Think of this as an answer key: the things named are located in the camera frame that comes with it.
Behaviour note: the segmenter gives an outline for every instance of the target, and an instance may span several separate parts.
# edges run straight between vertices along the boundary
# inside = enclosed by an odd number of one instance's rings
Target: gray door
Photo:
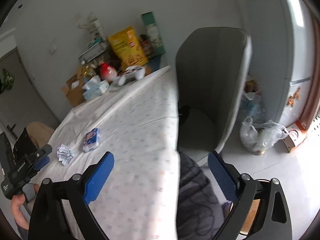
[[[60,122],[46,106],[21,63],[15,49],[0,59],[0,72],[6,68],[15,77],[13,88],[0,94],[0,122],[14,129],[19,137],[23,129],[31,122],[39,121],[56,129]]]

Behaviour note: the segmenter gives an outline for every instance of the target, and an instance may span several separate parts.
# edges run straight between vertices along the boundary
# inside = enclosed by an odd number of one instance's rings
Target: chair seat
[[[179,127],[178,147],[202,166],[217,146],[215,131],[213,122],[204,113],[191,108],[187,120]]]

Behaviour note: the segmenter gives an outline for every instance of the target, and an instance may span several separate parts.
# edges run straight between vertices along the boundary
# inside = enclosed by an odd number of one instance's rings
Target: crumpled paper
[[[61,146],[58,147],[57,157],[63,166],[68,165],[75,156],[76,154],[72,152],[68,146],[61,144]]]

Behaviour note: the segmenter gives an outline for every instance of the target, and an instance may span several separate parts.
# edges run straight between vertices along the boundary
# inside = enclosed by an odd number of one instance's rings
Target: hand
[[[35,189],[35,192],[38,193],[39,191],[39,185],[33,184],[33,187]],[[26,197],[24,194],[21,195],[14,195],[11,200],[11,212],[14,217],[14,220],[17,222],[17,224],[26,229],[29,230],[29,224],[28,221],[25,219],[23,214],[20,211],[20,206],[23,205],[26,201]]]

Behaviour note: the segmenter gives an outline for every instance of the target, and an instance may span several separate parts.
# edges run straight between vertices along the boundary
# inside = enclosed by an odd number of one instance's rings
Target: chair backrest
[[[230,27],[197,29],[177,53],[179,103],[213,121],[218,153],[236,121],[251,55],[249,34]]]

